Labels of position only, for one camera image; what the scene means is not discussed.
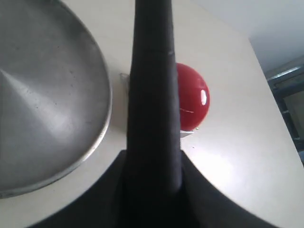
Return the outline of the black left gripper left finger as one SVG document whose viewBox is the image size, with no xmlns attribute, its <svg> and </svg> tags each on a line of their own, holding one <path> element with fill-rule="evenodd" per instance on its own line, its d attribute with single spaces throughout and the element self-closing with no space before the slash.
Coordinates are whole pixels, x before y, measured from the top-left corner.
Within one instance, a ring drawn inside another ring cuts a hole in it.
<svg viewBox="0 0 304 228">
<path fill-rule="evenodd" d="M 123 228 L 120 209 L 125 154 L 125 150 L 120 151 L 105 173 L 84 194 L 31 227 Z"/>
</svg>

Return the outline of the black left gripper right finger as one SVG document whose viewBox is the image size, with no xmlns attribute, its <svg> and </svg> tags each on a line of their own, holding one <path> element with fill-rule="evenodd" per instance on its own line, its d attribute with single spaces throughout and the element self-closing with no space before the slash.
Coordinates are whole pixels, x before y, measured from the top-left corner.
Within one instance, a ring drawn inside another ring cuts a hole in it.
<svg viewBox="0 0 304 228">
<path fill-rule="evenodd" d="M 204 228 L 301 228 L 304 170 L 295 154 L 189 158 L 181 154 L 183 188 Z"/>
</svg>

